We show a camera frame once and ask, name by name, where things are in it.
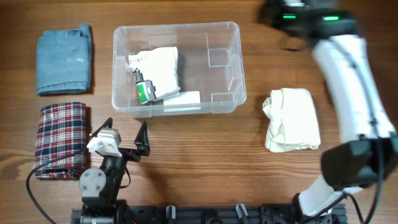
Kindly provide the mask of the cream cloth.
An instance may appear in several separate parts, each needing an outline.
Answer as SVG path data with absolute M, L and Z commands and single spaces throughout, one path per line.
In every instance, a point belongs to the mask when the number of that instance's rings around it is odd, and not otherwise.
M 304 88 L 272 90 L 262 103 L 269 118 L 265 148 L 280 153 L 318 149 L 321 144 L 315 105 Z

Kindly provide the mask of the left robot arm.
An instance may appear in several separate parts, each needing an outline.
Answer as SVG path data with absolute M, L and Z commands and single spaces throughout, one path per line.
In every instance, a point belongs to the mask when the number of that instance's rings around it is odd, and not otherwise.
M 113 119 L 108 118 L 90 135 L 87 148 L 90 153 L 101 155 L 103 161 L 99 168 L 87 169 L 80 176 L 83 206 L 72 211 L 72 223 L 139 223 L 127 201 L 118 199 L 118 193 L 127 187 L 122 184 L 123 176 L 129 175 L 127 163 L 150 155 L 147 123 L 141 124 L 134 140 L 135 149 L 119 146 L 121 136 L 112 125 Z

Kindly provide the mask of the clear plastic storage bin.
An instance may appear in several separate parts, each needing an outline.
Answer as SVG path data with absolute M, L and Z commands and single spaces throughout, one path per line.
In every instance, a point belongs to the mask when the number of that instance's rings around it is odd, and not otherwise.
M 142 104 L 128 57 L 159 47 L 177 48 L 180 92 L 175 98 Z M 114 31 L 112 106 L 116 111 L 133 118 L 231 113 L 246 98 L 237 23 L 121 26 Z

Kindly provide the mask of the white printed t-shirt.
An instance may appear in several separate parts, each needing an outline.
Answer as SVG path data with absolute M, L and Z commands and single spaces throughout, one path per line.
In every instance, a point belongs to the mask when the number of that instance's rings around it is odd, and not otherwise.
M 200 103 L 199 91 L 181 92 L 178 82 L 178 49 L 159 47 L 128 56 L 141 104 L 162 100 L 165 105 Z

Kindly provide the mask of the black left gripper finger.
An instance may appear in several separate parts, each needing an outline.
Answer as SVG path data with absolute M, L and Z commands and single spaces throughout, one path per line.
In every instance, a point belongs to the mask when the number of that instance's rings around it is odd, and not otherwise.
M 149 146 L 146 121 L 142 123 L 139 132 L 134 140 L 134 144 L 136 145 L 137 151 L 141 156 L 150 155 L 150 146 Z
M 90 137 L 97 137 L 98 133 L 103 128 L 112 128 L 112 127 L 113 127 L 113 119 L 112 117 L 109 117 L 96 131 L 90 134 Z

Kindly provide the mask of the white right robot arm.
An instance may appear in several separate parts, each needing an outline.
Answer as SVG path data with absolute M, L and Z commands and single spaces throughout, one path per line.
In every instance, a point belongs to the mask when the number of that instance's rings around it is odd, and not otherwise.
M 321 176 L 297 195 L 300 221 L 310 222 L 362 189 L 382 184 L 397 166 L 397 133 L 381 103 L 366 40 L 352 13 L 335 1 L 266 1 L 259 19 L 312 46 L 340 128 L 341 144 L 325 151 Z

